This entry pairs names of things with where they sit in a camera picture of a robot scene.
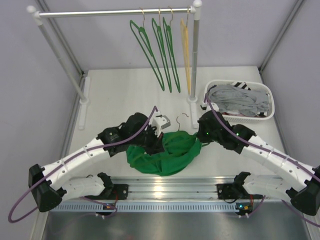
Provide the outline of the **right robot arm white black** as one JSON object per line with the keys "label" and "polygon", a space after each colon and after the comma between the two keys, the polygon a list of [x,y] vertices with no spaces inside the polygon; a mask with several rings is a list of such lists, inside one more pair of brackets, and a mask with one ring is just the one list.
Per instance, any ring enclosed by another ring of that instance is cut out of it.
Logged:
{"label": "right robot arm white black", "polygon": [[261,195],[291,203],[298,211],[315,216],[320,209],[320,168],[285,155],[242,124],[230,125],[219,112],[208,111],[198,120],[196,134],[201,143],[218,143],[273,172],[274,176],[242,171],[222,195],[245,199]]}

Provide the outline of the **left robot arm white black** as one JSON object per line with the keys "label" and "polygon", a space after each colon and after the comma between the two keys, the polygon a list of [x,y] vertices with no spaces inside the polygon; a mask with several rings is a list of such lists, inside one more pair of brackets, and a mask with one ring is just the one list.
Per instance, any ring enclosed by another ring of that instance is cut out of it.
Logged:
{"label": "left robot arm white black", "polygon": [[110,176],[78,174],[129,147],[140,147],[148,155],[164,152],[163,130],[170,125],[169,118],[159,112],[152,118],[137,112],[126,122],[105,128],[76,152],[45,166],[35,164],[29,169],[28,186],[38,210],[48,212],[62,202],[83,197],[107,200],[114,191]]}

